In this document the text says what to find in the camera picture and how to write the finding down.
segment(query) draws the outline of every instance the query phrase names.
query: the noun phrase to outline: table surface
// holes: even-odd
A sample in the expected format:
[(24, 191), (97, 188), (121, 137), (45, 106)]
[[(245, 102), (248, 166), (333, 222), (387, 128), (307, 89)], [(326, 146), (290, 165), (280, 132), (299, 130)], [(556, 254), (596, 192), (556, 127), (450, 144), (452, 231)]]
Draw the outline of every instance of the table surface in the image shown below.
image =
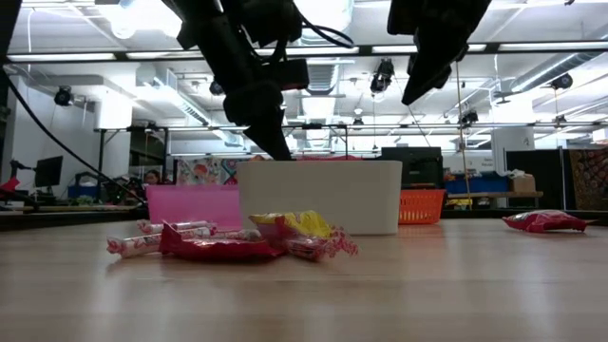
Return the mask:
[(608, 231), (445, 220), (315, 264), (118, 260), (133, 222), (0, 234), (0, 340), (602, 341)]
[[(491, 199), (532, 199), (541, 198), (542, 191), (536, 192), (505, 192), (505, 193), (471, 193), (472, 198), (491, 198)], [(449, 199), (468, 199), (468, 194), (449, 194)]]

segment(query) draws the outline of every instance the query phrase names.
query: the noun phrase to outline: candy wrapper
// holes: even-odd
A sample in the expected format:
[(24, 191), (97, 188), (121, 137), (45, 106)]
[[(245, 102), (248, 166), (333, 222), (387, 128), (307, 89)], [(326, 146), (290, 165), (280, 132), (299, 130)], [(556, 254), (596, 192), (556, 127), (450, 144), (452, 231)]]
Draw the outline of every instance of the candy wrapper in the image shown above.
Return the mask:
[[(197, 222), (180, 222), (172, 223), (177, 231), (196, 229), (196, 228), (218, 228), (218, 225), (214, 222), (197, 221)], [(162, 223), (151, 223), (147, 219), (140, 219), (137, 221), (137, 227), (142, 233), (149, 234), (160, 234), (162, 232)]]
[[(215, 234), (215, 228), (197, 228), (179, 231), (179, 235), (184, 238), (209, 238)], [(108, 237), (106, 250), (110, 254), (119, 254), (121, 257), (136, 257), (158, 252), (160, 246), (161, 234), (130, 238)]]
[(511, 228), (529, 233), (574, 229), (584, 232), (587, 223), (558, 210), (539, 210), (503, 218)]
[(249, 219), (273, 247), (297, 257), (318, 261), (338, 252), (350, 256), (359, 252), (344, 228), (330, 225), (313, 211), (251, 215)]
[(188, 238), (168, 224), (162, 229), (160, 251), (195, 261), (251, 260), (283, 254), (283, 251), (271, 247), (257, 230), (244, 230), (224, 238)]

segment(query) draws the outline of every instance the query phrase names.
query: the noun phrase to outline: black monitor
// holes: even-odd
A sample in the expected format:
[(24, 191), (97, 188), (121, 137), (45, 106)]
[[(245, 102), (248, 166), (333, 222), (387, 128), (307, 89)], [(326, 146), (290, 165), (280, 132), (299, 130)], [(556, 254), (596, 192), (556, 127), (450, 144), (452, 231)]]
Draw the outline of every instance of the black monitor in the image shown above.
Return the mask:
[(50, 187), (59, 185), (61, 182), (61, 167), (64, 163), (64, 156), (39, 160), (36, 163), (36, 187)]
[(378, 160), (403, 163), (401, 188), (444, 187), (441, 147), (383, 147)]

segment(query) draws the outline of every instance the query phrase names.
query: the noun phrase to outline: ceiling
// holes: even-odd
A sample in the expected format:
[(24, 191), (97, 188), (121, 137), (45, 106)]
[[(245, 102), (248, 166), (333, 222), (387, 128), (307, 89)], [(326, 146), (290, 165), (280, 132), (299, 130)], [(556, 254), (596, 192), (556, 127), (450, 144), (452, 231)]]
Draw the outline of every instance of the ceiling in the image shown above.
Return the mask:
[[(23, 8), (9, 52), (142, 51), (180, 48), (174, 38), (159, 29), (141, 29), (128, 39), (119, 39), (113, 34), (110, 21), (103, 17), (104, 13), (88, 6), (86, 0), (83, 1), (85, 2), (72, 1), (72, 5), (60, 5), (54, 8)], [(30, 7), (44, 2), (25, 1), (26, 6)], [(391, 36), (386, 33), (389, 5), (390, 2), (383, 0), (354, 2), (348, 34), (357, 45), (412, 43), (410, 37)], [(608, 12), (608, 1), (577, 0), (572, 6), (565, 7), (561, 0), (528, 0), (527, 2), (494, 0), (469, 41), (486, 43), (583, 40), (589, 38), (596, 29), (608, 24), (606, 12)], [(311, 16), (309, 19), (314, 22), (314, 17)], [(411, 106), (411, 111), (401, 104), (402, 89), (408, 81), (408, 56), (392, 58), (395, 66), (393, 83), (384, 94), (378, 95), (375, 101), (369, 91), (369, 83), (370, 76), (380, 62), (380, 57), (343, 57), (342, 63), (346, 64), (340, 66), (336, 91), (333, 93), (337, 94), (338, 98), (332, 107), (332, 114), (324, 118), (324, 123), (350, 124), (354, 117), (359, 116), (366, 124), (410, 124), (414, 122), (414, 118), (421, 124), (442, 124), (447, 121), (455, 124), (458, 121), (458, 110), (455, 106), (459, 103), (459, 98), (465, 99), (476, 92), (482, 92), (487, 96), (481, 96), (480, 101), (466, 106), (474, 107), (478, 111), (480, 122), (509, 121), (505, 118), (504, 110), (496, 109), (496, 102), (500, 99), (490, 99), (490, 86), (497, 84), (496, 80), (516, 79), (554, 55), (552, 53), (469, 55), (458, 65), (459, 77), (453, 72), (444, 88), (429, 92)], [(44, 73), (44, 77), (48, 77), (96, 74), (115, 80), (141, 66), (153, 66), (160, 71), (171, 70), (178, 77), (179, 91), (187, 100), (202, 109), (214, 124), (228, 124), (223, 113), (223, 97), (213, 96), (208, 90), (213, 74), (203, 61), (150, 61), (131, 63), (129, 66), (122, 63), (34, 65), (32, 75), (38, 77)], [(574, 79), (570, 89), (558, 90), (554, 93), (553, 89), (537, 87), (523, 95), (509, 97), (511, 104), (508, 106), (513, 107), (514, 103), (532, 106), (532, 114), (526, 119), (551, 122), (556, 114), (572, 113), (573, 108), (584, 109), (586, 105), (608, 96), (605, 90), (608, 89), (608, 77), (602, 78), (608, 75), (608, 54), (600, 55), (569, 73)], [(185, 115), (164, 98), (144, 96), (136, 87), (129, 90), (140, 104), (135, 107), (136, 118), (184, 125)], [(300, 91), (284, 93), (286, 117), (290, 124), (303, 123), (314, 118), (314, 113), (303, 111), (302, 94), (303, 92)], [(361, 109), (360, 115), (355, 114), (357, 108)], [(608, 106), (600, 105), (593, 110), (582, 110), (574, 121), (591, 122), (604, 120), (605, 117), (608, 117)], [(582, 127), (573, 129), (569, 133), (573, 138), (578, 138), (590, 131), (589, 127)], [(425, 133), (455, 134), (453, 130), (446, 130), (443, 133), (441, 130), (433, 130)], [(417, 132), (376, 129), (355, 131), (350, 134), (386, 136), (417, 134)], [(305, 134), (295, 137), (310, 138)], [(193, 139), (193, 136), (182, 134), (181, 138)], [(219, 138), (213, 134), (198, 134), (196, 139)]]

